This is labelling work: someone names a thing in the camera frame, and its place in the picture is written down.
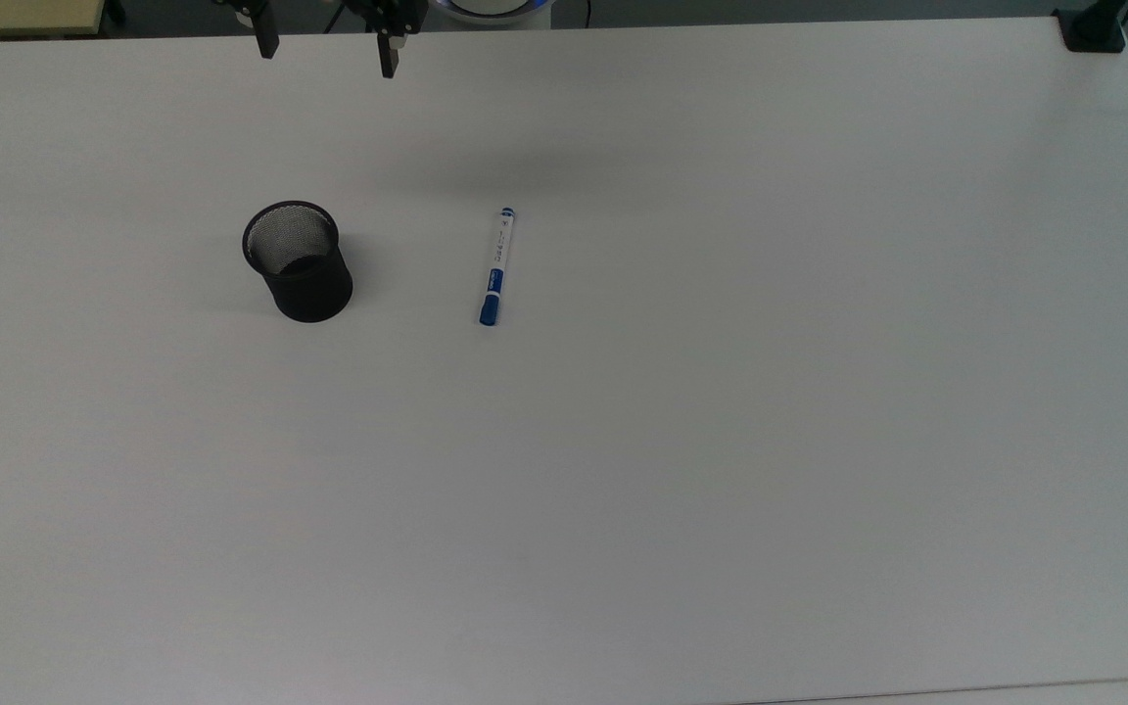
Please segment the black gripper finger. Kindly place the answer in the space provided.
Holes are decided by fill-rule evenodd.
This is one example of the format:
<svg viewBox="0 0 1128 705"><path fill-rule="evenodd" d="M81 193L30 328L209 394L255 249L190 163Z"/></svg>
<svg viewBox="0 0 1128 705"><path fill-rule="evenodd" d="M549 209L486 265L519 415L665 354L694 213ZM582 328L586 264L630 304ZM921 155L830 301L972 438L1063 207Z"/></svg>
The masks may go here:
<svg viewBox="0 0 1128 705"><path fill-rule="evenodd" d="M272 59L276 55L279 34L276 14L267 0L215 0L215 6L233 14L237 23L254 32L259 58Z"/></svg>
<svg viewBox="0 0 1128 705"><path fill-rule="evenodd" d="M362 18L377 36L382 76L394 77L400 49L418 34L429 12L429 1L345 1L350 14Z"/></svg>

